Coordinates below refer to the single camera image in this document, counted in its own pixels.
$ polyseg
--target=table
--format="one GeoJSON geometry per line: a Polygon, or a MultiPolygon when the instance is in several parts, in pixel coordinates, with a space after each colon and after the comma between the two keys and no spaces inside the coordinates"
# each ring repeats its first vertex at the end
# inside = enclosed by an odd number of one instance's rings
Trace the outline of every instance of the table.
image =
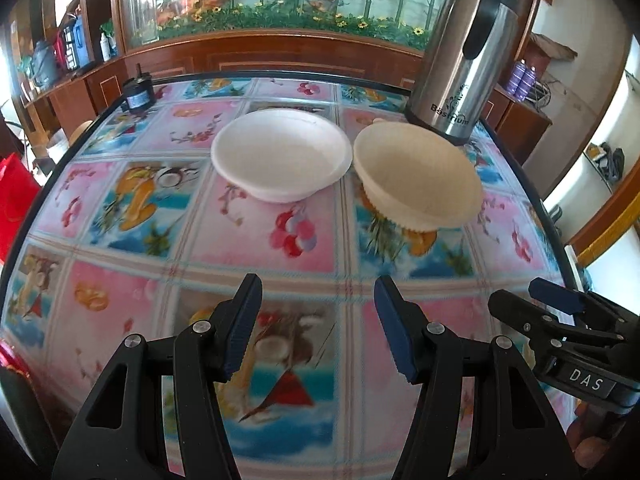
{"type": "MultiPolygon", "coordinates": [[[[142,115],[120,102],[105,111],[18,235],[0,283],[2,337],[78,410],[127,334],[180,332],[256,272],[264,301],[254,334],[240,371],[216,386],[243,477],[388,478],[418,388],[396,372],[372,302],[375,278],[390,274],[406,299],[460,336],[509,333],[531,362],[524,338],[489,315],[487,299],[498,288],[528,298],[537,276],[562,283],[568,262],[522,170],[481,123],[465,151],[485,197],[462,229],[398,228],[373,209],[353,170],[297,203],[247,196],[209,159],[216,133],[241,114],[306,110],[352,141],[375,118],[404,121],[401,89],[288,76],[172,78],[142,115]]],[[[547,393],[566,427],[572,398],[547,393]]],[[[472,399],[466,381],[454,466],[468,446],[472,399]]],[[[171,378],[164,405],[168,456],[180,471],[171,378]]]]}

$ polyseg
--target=thermos base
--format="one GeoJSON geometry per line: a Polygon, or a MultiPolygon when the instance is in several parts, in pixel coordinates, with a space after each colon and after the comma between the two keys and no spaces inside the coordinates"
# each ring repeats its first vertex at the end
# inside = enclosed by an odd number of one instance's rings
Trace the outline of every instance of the thermos base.
{"type": "Polygon", "coordinates": [[[419,119],[411,110],[409,110],[408,107],[404,109],[404,116],[406,117],[406,120],[409,121],[410,124],[415,124],[416,126],[420,126],[421,128],[424,128],[426,130],[429,130],[430,132],[438,134],[444,139],[447,139],[454,146],[464,146],[466,142],[469,140],[470,135],[469,137],[454,137],[454,136],[447,135],[445,132],[441,132],[440,130],[434,128],[433,126],[419,119]]]}

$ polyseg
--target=silver bolt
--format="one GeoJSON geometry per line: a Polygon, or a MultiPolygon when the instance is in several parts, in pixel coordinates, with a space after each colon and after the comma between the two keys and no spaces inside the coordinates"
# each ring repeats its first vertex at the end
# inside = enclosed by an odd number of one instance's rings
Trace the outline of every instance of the silver bolt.
{"type": "Polygon", "coordinates": [[[198,334],[206,332],[207,330],[209,330],[209,328],[211,328],[211,323],[209,321],[196,321],[193,324],[193,331],[197,332],[198,334]]]}
{"type": "Polygon", "coordinates": [[[511,339],[509,339],[505,335],[499,335],[497,338],[495,338],[495,343],[500,348],[504,348],[505,350],[508,350],[509,348],[511,348],[511,345],[512,345],[511,339]]]}
{"type": "Polygon", "coordinates": [[[436,321],[432,321],[427,325],[427,330],[431,334],[440,335],[444,332],[444,325],[436,321]]]}
{"type": "Polygon", "coordinates": [[[124,346],[127,348],[133,348],[134,346],[138,346],[140,343],[142,343],[142,338],[138,334],[128,335],[124,339],[124,346]]]}

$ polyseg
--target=bowl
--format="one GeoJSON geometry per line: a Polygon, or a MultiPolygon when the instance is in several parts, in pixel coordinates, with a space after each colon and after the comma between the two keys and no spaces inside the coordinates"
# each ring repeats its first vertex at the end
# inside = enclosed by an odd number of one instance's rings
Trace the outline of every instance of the bowl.
{"type": "Polygon", "coordinates": [[[287,203],[330,186],[353,152],[344,132],[318,115],[270,108],[222,128],[211,145],[216,171],[259,200],[287,203]]]}
{"type": "Polygon", "coordinates": [[[482,207],[482,183],[459,148],[413,124],[375,122],[353,145],[353,165],[371,204],[412,231],[457,228],[482,207]]]}

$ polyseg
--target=black container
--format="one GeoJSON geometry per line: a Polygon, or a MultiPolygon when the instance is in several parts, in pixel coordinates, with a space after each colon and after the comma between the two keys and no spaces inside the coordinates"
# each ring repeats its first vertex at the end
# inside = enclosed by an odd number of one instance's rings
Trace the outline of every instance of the black container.
{"type": "Polygon", "coordinates": [[[156,103],[154,85],[149,72],[142,72],[140,64],[136,65],[138,74],[132,79],[127,79],[122,88],[125,101],[122,104],[123,110],[132,113],[144,112],[156,103]]]}

